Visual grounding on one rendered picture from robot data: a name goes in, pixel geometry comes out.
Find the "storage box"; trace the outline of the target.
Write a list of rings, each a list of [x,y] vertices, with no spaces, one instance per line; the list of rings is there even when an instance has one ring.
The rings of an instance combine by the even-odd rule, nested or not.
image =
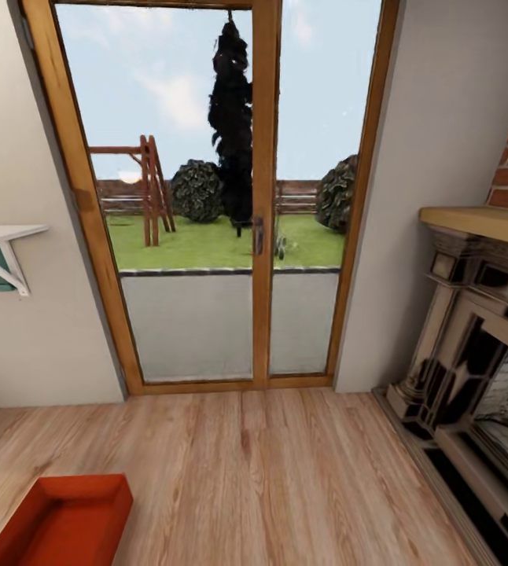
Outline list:
[[[125,475],[39,477],[0,532],[0,566],[112,566],[133,501]]]

